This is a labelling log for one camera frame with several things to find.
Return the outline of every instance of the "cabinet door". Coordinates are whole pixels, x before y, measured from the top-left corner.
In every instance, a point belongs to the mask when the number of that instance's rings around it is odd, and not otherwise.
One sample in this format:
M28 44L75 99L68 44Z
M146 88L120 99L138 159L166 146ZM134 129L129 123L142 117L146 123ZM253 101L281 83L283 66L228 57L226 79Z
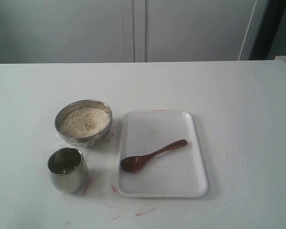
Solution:
M267 0L134 0L136 61L246 60L266 4Z
M0 63L133 62L132 29L132 0L0 0Z

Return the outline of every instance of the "stainless steel cup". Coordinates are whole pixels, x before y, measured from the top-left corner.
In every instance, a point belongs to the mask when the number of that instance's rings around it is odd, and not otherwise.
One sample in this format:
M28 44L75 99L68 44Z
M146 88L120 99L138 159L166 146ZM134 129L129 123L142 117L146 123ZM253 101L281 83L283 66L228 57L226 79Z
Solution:
M88 177L88 168L82 153L73 147L57 150L48 160L53 185L61 192L73 193Z

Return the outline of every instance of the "white tray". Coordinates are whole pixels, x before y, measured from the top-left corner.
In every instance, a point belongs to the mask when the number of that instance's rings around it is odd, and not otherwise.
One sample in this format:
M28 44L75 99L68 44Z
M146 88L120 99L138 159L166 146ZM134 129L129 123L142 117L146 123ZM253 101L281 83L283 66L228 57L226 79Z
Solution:
M138 172L120 169L125 157L146 155L180 139L188 145L155 156ZM125 197L203 196L208 182L192 115L185 111L128 113L122 125L117 173L117 188Z

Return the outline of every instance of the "metal bowl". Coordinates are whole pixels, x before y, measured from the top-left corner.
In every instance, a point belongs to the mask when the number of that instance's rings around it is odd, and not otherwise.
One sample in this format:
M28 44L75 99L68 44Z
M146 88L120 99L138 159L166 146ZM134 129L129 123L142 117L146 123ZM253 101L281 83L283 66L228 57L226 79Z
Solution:
M97 134L94 134L88 137L72 138L72 137L68 137L62 134L60 132L59 127L61 125L61 122L64 120L64 118L67 115L69 115L71 112L84 108L84 107L95 107L95 108L99 108L99 109L106 111L110 117L109 124ZM61 111L59 111L59 113L57 114L55 118L55 128L56 128L58 135L70 145L78 146L78 147L91 147L97 142L101 141L109 133L111 125L112 125L112 112L111 112L110 107L106 105L105 103L101 101L97 101L97 100L81 100L81 101L77 101L72 104L69 104L66 107L64 107Z

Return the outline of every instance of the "wooden spoon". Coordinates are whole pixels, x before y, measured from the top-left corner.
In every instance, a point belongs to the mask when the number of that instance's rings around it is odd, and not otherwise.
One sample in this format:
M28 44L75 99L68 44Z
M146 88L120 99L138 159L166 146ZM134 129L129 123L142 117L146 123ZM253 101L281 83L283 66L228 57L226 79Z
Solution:
M148 154L148 155L130 156L130 157L124 158L121 161L120 165L121 165L122 170L124 170L125 172L135 172L135 171L139 170L140 168L142 168L143 165L145 165L145 163L149 159L151 159L152 157L154 157L160 153L166 152L168 150L176 149L176 148L186 146L186 145L187 145L187 141L185 139L182 139L182 140L173 142L173 143L169 144L168 146L166 146L162 149L159 149L156 152L153 152L153 153Z

